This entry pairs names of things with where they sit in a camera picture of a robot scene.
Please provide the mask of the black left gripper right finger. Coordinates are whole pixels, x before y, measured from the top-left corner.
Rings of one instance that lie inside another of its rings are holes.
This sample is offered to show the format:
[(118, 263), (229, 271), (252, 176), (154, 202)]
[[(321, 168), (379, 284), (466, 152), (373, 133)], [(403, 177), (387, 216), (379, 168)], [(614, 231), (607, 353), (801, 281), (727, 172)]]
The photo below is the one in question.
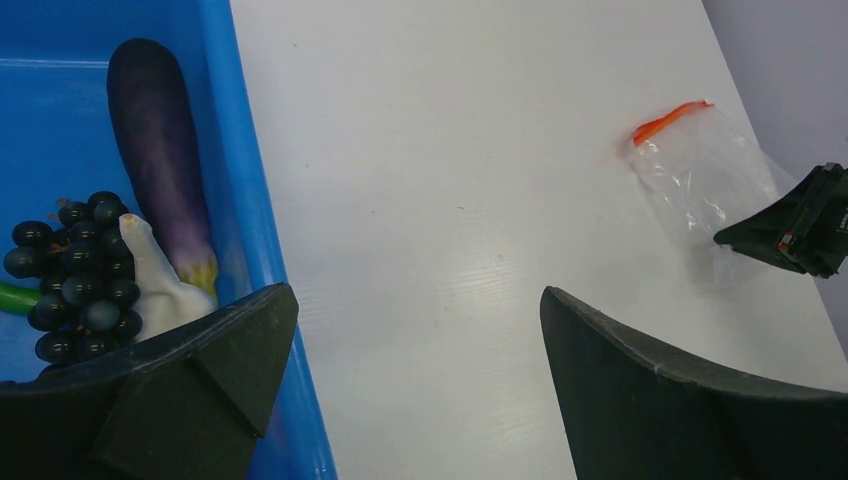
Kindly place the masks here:
[(843, 479), (847, 397), (719, 365), (556, 287), (544, 344), (581, 479)]

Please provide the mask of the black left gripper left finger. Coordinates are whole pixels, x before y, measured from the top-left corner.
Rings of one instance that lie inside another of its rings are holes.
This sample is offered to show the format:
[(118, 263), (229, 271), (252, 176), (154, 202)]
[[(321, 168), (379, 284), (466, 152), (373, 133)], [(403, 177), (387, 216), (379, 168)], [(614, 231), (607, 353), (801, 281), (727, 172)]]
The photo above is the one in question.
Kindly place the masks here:
[(243, 479), (297, 324), (285, 283), (179, 328), (1, 386), (5, 479)]

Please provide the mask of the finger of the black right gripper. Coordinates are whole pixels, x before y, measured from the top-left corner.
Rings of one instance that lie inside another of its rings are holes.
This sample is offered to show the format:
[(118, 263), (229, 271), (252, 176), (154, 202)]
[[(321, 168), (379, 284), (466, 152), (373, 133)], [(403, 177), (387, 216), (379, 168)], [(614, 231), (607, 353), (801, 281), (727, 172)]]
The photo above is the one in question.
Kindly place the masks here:
[(787, 271), (837, 274), (847, 257), (847, 169), (837, 163), (814, 167), (781, 199), (713, 240)]

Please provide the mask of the white toy garlic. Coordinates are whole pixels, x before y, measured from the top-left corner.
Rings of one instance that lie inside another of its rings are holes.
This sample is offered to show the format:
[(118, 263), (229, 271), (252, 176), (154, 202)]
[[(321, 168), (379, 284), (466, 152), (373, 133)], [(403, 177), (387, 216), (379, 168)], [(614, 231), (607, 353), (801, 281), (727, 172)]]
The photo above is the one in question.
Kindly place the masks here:
[(218, 308), (212, 296), (178, 278), (145, 220), (124, 214), (119, 218), (119, 231), (132, 254), (135, 283), (140, 289), (140, 298), (132, 307), (143, 320), (138, 341), (181, 327)]

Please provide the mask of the clear zip top bag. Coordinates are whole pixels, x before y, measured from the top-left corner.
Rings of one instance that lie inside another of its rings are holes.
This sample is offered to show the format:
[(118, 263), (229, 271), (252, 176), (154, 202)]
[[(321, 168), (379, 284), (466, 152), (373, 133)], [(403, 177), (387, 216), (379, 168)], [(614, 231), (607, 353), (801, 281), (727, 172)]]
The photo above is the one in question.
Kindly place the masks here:
[(713, 104), (686, 102), (636, 127), (620, 155), (693, 283), (726, 289), (770, 271), (713, 237), (772, 205), (797, 179)]

